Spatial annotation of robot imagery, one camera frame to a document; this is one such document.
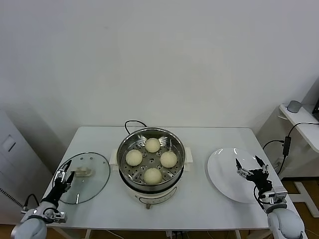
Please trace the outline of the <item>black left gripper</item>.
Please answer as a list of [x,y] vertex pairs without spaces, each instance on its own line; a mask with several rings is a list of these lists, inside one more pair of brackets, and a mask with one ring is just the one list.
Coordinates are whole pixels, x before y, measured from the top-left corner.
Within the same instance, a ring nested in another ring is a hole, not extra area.
[[71,187],[71,183],[74,178],[75,172],[72,171],[70,176],[66,178],[67,171],[72,163],[72,160],[66,161],[55,173],[55,184],[51,191],[48,193],[46,197],[44,197],[41,201],[42,202],[49,202],[53,204],[55,207],[58,207],[59,200],[62,196],[62,194],[65,193],[65,191],[68,191]]

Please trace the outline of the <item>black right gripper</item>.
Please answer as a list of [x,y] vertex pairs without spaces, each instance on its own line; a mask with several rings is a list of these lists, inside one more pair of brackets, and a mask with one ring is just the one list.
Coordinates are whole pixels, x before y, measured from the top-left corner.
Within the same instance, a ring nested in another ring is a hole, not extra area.
[[258,157],[255,156],[255,159],[257,163],[259,164],[259,169],[253,169],[253,170],[246,170],[242,167],[240,162],[237,158],[236,160],[236,167],[237,167],[237,173],[243,177],[246,178],[246,180],[251,181],[255,184],[259,192],[268,192],[272,190],[272,182],[268,180],[269,177],[269,170],[268,164],[265,164],[264,161]]

